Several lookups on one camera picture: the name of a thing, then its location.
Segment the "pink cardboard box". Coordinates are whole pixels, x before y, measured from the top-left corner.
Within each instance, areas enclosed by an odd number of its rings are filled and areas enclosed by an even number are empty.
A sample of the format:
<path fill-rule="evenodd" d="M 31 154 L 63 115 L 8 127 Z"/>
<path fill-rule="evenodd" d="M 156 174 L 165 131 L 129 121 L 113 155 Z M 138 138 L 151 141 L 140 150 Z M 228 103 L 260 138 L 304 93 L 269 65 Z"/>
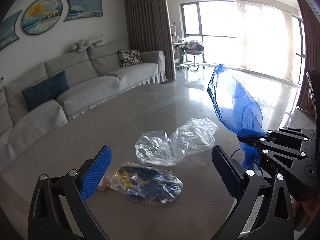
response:
<path fill-rule="evenodd" d="M 97 189 L 99 189 L 100 191 L 105 191 L 105 189 L 110 186 L 110 183 L 110 179 L 103 176 L 100 183 L 98 184 Z"/>

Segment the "clear bag with blue contents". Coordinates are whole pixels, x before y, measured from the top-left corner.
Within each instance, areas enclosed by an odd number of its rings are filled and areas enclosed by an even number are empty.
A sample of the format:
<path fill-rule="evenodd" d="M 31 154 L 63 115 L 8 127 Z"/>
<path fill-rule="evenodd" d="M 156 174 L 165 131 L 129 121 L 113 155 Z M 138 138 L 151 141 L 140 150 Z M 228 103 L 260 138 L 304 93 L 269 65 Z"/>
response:
<path fill-rule="evenodd" d="M 173 202 L 183 189 L 182 181 L 172 172 L 134 163 L 123 163 L 103 180 L 132 200 L 149 203 Z"/>

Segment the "clear plastic bag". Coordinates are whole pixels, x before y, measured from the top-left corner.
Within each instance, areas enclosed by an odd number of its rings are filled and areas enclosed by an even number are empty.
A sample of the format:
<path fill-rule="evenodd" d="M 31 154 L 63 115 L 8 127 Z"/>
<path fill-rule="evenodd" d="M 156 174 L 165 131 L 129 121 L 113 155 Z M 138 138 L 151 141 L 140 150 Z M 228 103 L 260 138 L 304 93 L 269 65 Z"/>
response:
<path fill-rule="evenodd" d="M 218 125 L 212 120 L 190 119 L 168 136 L 166 131 L 147 131 L 135 144 L 142 163 L 174 166 L 185 157 L 210 150 L 215 144 Z"/>

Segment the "blue mesh drawstring bag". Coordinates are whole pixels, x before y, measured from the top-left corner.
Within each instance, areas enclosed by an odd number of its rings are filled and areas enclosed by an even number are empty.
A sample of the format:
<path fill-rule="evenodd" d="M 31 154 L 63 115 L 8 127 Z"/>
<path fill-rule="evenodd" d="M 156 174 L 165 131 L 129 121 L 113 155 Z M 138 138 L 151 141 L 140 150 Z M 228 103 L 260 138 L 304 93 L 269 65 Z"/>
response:
<path fill-rule="evenodd" d="M 226 67 L 215 67 L 207 92 L 225 128 L 241 138 L 266 137 L 259 104 Z"/>

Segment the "grey sectional sofa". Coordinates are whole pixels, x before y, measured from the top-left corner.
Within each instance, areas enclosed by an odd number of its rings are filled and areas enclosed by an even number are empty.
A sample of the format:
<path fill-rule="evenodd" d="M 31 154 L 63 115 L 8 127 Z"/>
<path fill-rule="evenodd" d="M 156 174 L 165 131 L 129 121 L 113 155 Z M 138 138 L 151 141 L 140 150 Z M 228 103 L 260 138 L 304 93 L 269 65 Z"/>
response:
<path fill-rule="evenodd" d="M 1 86 L 1 170 L 55 129 L 86 111 L 135 87 L 163 83 L 162 51 L 142 52 L 142 61 L 123 67 L 120 52 L 125 41 L 90 46 L 41 62 L 15 80 Z M 23 90 L 63 73 L 67 90 L 33 110 L 27 108 Z"/>

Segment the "teal rectangular cushion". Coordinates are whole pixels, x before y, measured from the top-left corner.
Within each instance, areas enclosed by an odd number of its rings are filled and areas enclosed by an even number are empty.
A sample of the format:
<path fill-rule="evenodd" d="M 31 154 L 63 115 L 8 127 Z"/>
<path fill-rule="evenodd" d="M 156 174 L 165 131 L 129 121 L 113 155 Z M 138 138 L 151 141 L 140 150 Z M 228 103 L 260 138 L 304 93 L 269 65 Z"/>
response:
<path fill-rule="evenodd" d="M 69 89 L 66 73 L 62 71 L 38 84 L 22 90 L 29 112 L 47 101 L 55 100 L 60 94 Z"/>

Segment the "black white floral cushion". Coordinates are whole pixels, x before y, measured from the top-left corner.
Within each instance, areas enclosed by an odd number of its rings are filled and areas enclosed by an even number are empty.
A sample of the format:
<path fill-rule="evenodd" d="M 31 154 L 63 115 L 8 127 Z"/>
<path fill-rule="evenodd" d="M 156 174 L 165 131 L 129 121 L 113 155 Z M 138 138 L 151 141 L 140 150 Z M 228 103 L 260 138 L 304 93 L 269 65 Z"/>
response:
<path fill-rule="evenodd" d="M 119 50 L 118 56 L 121 68 L 143 63 L 139 50 Z"/>

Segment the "grey plush toy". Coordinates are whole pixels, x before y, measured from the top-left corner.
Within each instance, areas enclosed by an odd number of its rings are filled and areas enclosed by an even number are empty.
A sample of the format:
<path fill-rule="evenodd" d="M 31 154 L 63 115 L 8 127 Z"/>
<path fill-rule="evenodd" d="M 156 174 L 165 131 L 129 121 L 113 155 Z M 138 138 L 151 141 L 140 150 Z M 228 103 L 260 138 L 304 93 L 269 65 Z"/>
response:
<path fill-rule="evenodd" d="M 69 50 L 70 52 L 76 51 L 77 53 L 81 53 L 82 51 L 86 50 L 90 46 L 94 46 L 95 48 L 98 48 L 100 46 L 103 46 L 107 44 L 107 38 L 104 36 L 89 38 L 87 40 L 78 40 L 75 42 L 75 44 L 71 45 Z"/>

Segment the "black swivel stool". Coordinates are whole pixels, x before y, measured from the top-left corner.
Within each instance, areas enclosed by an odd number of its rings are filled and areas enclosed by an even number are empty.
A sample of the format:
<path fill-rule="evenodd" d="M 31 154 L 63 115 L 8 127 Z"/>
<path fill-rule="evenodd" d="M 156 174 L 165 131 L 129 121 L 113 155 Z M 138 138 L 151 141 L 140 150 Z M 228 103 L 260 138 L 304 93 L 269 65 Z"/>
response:
<path fill-rule="evenodd" d="M 203 43 L 197 40 L 186 41 L 184 44 L 184 47 L 182 48 L 182 51 L 186 55 L 192 55 L 194 57 L 193 63 L 186 66 L 187 70 L 189 70 L 191 67 L 195 67 L 196 70 L 198 71 L 200 65 L 196 63 L 196 56 L 200 56 L 204 54 Z"/>

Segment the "white side shelf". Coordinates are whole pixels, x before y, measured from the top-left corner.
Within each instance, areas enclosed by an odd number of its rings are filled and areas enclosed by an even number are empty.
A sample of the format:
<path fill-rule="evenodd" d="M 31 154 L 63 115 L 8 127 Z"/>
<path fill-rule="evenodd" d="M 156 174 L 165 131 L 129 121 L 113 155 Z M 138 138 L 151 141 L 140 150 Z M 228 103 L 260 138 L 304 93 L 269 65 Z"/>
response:
<path fill-rule="evenodd" d="M 182 47 L 184 43 L 182 38 L 177 34 L 176 23 L 171 25 L 171 42 L 172 42 L 172 53 L 174 58 L 174 63 L 176 65 L 183 63 L 183 51 Z"/>

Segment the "brown grey curtain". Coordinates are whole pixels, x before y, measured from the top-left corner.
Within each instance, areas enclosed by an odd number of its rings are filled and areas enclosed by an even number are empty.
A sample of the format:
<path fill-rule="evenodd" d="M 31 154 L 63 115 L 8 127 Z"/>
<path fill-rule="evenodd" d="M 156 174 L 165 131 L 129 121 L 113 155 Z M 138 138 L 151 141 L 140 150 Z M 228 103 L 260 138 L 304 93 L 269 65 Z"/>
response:
<path fill-rule="evenodd" d="M 168 80 L 176 79 L 167 0 L 124 0 L 131 49 L 162 51 Z"/>

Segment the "large window frame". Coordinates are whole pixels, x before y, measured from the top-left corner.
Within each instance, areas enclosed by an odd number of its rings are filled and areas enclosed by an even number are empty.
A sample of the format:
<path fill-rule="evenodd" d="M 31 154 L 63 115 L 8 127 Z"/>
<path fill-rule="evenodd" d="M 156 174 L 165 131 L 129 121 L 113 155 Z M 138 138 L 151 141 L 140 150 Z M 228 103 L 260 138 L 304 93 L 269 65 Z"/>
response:
<path fill-rule="evenodd" d="M 202 44 L 185 62 L 223 64 L 298 85 L 305 69 L 303 20 L 278 8 L 241 0 L 181 5 L 185 41 Z"/>

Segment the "left curved wall painting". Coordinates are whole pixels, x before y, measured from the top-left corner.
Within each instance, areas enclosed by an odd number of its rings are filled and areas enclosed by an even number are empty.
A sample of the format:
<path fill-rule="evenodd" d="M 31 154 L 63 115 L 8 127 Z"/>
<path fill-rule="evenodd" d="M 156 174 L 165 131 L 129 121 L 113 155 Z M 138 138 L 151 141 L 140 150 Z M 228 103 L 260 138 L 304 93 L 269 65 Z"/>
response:
<path fill-rule="evenodd" d="M 15 32 L 16 21 L 22 11 L 18 11 L 4 20 L 0 25 L 0 50 L 19 39 Z"/>

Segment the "curved wall painting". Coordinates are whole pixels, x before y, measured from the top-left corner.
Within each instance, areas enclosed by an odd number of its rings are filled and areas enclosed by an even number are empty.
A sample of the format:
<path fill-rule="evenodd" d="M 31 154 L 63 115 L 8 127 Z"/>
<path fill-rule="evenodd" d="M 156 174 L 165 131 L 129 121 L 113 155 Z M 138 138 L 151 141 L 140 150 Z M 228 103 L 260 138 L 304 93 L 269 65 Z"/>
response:
<path fill-rule="evenodd" d="M 22 11 L 18 11 L 4 20 L 0 25 L 0 50 L 19 39 L 15 32 L 16 21 Z"/>
<path fill-rule="evenodd" d="M 67 2 L 69 12 L 65 21 L 103 16 L 102 0 L 67 0 Z"/>

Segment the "round landscape wall painting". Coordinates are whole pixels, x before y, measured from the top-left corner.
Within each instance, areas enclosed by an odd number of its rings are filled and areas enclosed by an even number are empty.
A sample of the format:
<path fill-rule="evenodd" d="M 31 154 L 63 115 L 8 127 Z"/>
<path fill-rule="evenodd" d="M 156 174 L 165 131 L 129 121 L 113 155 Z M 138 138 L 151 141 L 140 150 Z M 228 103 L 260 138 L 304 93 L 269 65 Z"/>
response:
<path fill-rule="evenodd" d="M 35 0 L 22 17 L 22 29 L 28 35 L 40 35 L 51 29 L 60 19 L 61 0 Z"/>

